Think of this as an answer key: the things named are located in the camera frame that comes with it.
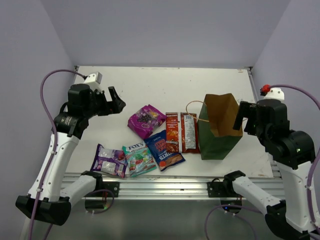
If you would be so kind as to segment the teal Fox's candy bag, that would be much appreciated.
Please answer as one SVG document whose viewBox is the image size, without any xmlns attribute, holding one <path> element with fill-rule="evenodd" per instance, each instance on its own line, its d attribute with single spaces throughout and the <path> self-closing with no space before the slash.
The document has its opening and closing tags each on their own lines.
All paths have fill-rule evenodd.
<svg viewBox="0 0 320 240">
<path fill-rule="evenodd" d="M 130 177 L 137 177 L 157 168 L 153 156 L 144 141 L 130 146 L 123 146 L 122 150 L 128 162 Z"/>
</svg>

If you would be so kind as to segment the purple silver candy bag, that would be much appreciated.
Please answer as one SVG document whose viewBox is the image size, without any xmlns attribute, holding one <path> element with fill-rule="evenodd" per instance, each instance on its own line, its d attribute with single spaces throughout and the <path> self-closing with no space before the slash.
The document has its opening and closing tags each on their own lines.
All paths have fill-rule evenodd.
<svg viewBox="0 0 320 240">
<path fill-rule="evenodd" d="M 123 150 L 108 149 L 98 144 L 90 170 L 124 178 L 127 166 L 128 161 Z"/>
</svg>

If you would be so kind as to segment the blue Burts chips bag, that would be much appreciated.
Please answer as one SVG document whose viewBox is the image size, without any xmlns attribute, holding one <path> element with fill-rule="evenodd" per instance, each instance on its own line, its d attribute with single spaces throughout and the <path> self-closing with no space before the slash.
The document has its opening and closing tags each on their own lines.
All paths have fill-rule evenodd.
<svg viewBox="0 0 320 240">
<path fill-rule="evenodd" d="M 144 143 L 147 145 L 161 172 L 169 167 L 178 165 L 186 161 L 181 153 L 169 152 L 167 150 L 167 139 L 165 130 L 146 138 L 144 140 Z"/>
</svg>

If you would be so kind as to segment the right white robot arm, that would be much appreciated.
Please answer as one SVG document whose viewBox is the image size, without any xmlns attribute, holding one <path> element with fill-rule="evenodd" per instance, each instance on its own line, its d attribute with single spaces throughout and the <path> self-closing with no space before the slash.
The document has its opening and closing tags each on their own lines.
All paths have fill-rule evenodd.
<svg viewBox="0 0 320 240">
<path fill-rule="evenodd" d="M 271 232 L 283 240 L 320 238 L 320 212 L 311 202 L 313 183 L 309 171 L 316 162 L 312 138 L 304 131 L 290 129 L 287 106 L 277 99 L 257 103 L 241 101 L 233 125 L 256 136 L 265 151 L 272 156 L 282 177 L 285 199 L 281 200 L 255 185 L 243 172 L 224 176 L 223 192 L 227 196 L 246 198 L 263 215 Z"/>
</svg>

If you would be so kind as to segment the red snack bag back side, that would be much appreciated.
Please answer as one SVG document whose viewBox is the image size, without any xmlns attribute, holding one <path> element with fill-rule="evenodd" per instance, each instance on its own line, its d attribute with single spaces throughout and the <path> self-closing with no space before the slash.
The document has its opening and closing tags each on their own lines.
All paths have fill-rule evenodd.
<svg viewBox="0 0 320 240">
<path fill-rule="evenodd" d="M 182 153 L 200 153 L 196 116 L 196 114 L 186 112 L 180 114 Z"/>
</svg>

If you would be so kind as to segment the green paper bag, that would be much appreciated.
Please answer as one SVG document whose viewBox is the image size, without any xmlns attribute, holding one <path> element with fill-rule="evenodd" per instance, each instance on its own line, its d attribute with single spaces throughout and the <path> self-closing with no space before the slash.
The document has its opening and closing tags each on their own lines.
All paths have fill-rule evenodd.
<svg viewBox="0 0 320 240">
<path fill-rule="evenodd" d="M 206 94 L 197 120 L 201 159 L 224 160 L 243 137 L 243 130 L 234 130 L 239 110 L 231 93 Z"/>
</svg>

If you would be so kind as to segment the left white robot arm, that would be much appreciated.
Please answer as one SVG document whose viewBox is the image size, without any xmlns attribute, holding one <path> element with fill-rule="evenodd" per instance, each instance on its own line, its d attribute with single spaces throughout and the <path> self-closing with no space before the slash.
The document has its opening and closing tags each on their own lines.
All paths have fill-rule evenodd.
<svg viewBox="0 0 320 240">
<path fill-rule="evenodd" d="M 93 90 L 88 84 L 74 84 L 68 90 L 68 101 L 53 120 L 55 128 L 38 177 L 28 193 L 19 195 L 15 202 L 29 219 L 62 226 L 79 200 L 89 194 L 99 196 L 105 190 L 102 175 L 93 171 L 84 171 L 64 189 L 61 186 L 89 119 L 119 114 L 126 105 L 113 86 L 108 91 L 111 101 L 106 100 L 104 91 Z"/>
</svg>

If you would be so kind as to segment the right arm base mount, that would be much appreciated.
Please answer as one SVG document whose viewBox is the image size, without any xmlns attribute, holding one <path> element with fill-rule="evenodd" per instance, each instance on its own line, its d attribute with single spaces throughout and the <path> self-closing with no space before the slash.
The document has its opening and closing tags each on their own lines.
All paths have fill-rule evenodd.
<svg viewBox="0 0 320 240">
<path fill-rule="evenodd" d="M 231 184 L 226 180 L 214 178 L 207 183 L 207 195 L 209 198 L 218 199 L 222 208 L 226 211 L 239 210 L 236 206 L 242 206 L 242 197 L 235 193 Z"/>
</svg>

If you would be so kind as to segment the magenta grape candy bag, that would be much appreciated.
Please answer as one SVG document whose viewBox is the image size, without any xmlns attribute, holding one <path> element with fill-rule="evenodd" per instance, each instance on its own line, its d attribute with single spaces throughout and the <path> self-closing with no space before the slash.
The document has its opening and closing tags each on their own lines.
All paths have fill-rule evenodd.
<svg viewBox="0 0 320 240">
<path fill-rule="evenodd" d="M 165 114 L 149 104 L 133 114 L 128 119 L 127 126 L 144 140 L 149 138 L 166 121 L 166 118 Z"/>
</svg>

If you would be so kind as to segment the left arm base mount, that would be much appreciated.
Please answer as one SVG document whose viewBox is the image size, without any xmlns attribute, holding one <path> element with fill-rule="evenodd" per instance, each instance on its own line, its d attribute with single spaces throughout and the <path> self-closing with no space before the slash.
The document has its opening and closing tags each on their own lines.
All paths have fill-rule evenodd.
<svg viewBox="0 0 320 240">
<path fill-rule="evenodd" d="M 101 214 L 108 211 L 119 196 L 120 183 L 106 181 L 97 189 L 84 197 L 85 210 L 91 214 Z"/>
</svg>

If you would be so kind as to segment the red Doritos chip bag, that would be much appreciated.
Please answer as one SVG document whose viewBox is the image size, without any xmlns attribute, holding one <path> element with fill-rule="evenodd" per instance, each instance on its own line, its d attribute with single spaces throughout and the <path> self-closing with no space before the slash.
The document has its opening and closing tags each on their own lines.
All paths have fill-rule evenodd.
<svg viewBox="0 0 320 240">
<path fill-rule="evenodd" d="M 181 115 L 180 112 L 166 113 L 166 148 L 168 152 L 182 152 Z"/>
</svg>

